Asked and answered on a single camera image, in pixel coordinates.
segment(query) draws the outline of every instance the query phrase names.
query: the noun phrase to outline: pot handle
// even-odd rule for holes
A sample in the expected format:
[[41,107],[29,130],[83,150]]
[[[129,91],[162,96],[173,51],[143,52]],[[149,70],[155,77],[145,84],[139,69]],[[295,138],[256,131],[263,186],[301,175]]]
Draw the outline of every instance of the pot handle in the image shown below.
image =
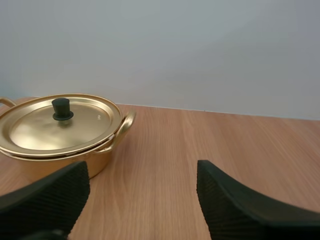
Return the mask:
[[128,130],[131,128],[132,124],[134,123],[135,118],[136,118],[136,112],[133,110],[129,111],[127,115],[123,118],[122,125],[120,126],[119,130],[116,132],[113,138],[113,143],[111,143],[110,146],[105,147],[101,150],[96,150],[93,153],[104,154],[112,151],[128,133]]
[[3,97],[3,96],[0,97],[0,104],[7,105],[10,108],[17,105],[14,101],[10,100],[9,98]]

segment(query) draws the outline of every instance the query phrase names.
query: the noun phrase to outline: wood grain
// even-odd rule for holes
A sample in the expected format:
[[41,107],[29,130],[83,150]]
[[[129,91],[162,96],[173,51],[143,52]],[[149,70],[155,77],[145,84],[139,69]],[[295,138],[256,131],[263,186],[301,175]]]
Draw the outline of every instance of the wood grain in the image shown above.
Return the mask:
[[[320,212],[320,122],[121,105],[137,111],[113,161],[91,180],[74,240],[210,240],[197,160],[243,184]],[[0,159],[0,194],[28,184]]]

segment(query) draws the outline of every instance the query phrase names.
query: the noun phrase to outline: pot lid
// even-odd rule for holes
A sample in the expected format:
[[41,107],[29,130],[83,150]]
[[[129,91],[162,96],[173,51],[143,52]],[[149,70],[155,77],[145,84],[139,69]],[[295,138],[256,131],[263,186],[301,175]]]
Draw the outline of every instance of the pot lid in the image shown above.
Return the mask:
[[0,149],[35,158],[71,155],[105,142],[121,122],[119,108],[102,97],[40,97],[0,116]]

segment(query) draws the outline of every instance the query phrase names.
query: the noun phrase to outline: table surface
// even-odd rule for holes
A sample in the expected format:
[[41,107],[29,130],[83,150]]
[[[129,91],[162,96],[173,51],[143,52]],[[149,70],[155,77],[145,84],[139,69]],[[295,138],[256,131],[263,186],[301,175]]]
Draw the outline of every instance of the table surface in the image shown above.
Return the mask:
[[[320,212],[320,121],[119,106],[136,110],[136,121],[90,181],[71,239],[210,240],[196,192],[197,160]],[[0,194],[27,184],[16,162],[1,156]]]

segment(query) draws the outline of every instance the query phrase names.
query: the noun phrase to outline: gold ramen pot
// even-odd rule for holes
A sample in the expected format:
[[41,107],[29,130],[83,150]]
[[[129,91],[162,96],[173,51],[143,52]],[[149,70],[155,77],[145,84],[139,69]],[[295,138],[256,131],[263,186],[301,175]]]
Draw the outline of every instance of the gold ramen pot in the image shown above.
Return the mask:
[[31,181],[76,161],[86,161],[90,178],[112,158],[136,113],[125,117],[111,101],[87,94],[60,94],[10,107],[0,115],[0,152],[15,159]]

